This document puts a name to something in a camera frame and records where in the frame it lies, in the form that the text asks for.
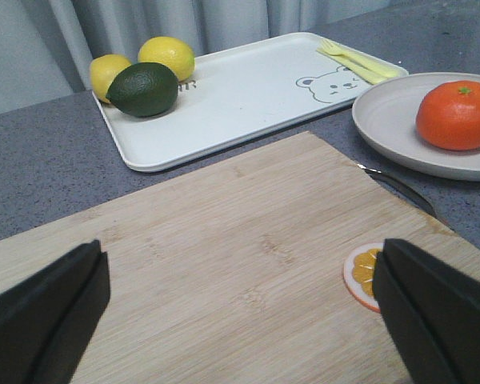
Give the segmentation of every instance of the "toy orange slice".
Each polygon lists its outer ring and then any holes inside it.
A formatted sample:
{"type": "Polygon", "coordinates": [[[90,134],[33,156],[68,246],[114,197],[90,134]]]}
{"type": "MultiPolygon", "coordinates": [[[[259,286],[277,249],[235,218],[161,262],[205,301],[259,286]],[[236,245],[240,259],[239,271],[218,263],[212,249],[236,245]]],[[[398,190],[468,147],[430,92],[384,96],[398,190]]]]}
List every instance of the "toy orange slice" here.
{"type": "Polygon", "coordinates": [[[359,246],[346,258],[343,264],[343,280],[349,292],[365,307],[380,313],[372,291],[377,252],[382,250],[381,242],[359,246]]]}

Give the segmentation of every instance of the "bear face print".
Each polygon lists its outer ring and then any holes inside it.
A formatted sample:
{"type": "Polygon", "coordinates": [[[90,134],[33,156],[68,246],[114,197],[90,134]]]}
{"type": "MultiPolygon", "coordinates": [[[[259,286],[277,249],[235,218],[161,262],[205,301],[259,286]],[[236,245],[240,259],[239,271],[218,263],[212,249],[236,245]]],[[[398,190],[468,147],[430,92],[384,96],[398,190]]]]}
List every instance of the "bear face print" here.
{"type": "Polygon", "coordinates": [[[370,87],[370,84],[344,66],[339,66],[335,72],[323,74],[317,78],[300,78],[296,84],[301,88],[309,89],[316,101],[327,104],[354,98],[370,87]]]}

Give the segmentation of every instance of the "wooden cutting board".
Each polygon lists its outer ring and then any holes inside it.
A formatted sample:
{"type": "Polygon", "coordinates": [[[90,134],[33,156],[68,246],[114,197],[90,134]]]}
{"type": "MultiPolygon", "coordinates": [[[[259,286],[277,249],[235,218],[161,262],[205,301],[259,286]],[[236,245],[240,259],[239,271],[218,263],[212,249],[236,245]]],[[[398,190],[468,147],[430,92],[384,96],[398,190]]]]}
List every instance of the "wooden cutting board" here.
{"type": "Polygon", "coordinates": [[[404,238],[480,280],[480,251],[310,133],[0,241],[0,292],[94,238],[112,298],[74,383],[410,383],[342,280],[404,238]]]}

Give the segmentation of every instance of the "speckled countertop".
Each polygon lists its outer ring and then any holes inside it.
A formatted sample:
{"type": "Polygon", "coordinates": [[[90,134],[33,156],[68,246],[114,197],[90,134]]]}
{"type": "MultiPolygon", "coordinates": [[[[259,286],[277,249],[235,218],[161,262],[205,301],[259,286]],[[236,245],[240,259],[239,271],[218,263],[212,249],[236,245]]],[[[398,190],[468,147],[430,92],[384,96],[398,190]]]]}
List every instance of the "speckled countertop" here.
{"type": "MultiPolygon", "coordinates": [[[[404,2],[310,32],[397,63],[411,74],[480,74],[480,0],[404,2]]],[[[480,249],[480,182],[436,178],[385,159],[359,136],[350,108],[165,172],[143,174],[122,162],[89,91],[0,115],[0,239],[304,130],[366,166],[398,176],[480,249]]]]}

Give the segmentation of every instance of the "gray curtain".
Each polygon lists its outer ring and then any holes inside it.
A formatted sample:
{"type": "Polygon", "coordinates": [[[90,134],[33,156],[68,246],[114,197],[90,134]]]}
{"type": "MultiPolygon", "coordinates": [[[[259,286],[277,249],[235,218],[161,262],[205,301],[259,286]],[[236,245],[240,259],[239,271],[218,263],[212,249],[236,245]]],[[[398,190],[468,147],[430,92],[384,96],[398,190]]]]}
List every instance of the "gray curtain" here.
{"type": "Polygon", "coordinates": [[[90,88],[103,54],[175,36],[196,55],[308,30],[390,0],[0,0],[0,113],[90,88]]]}

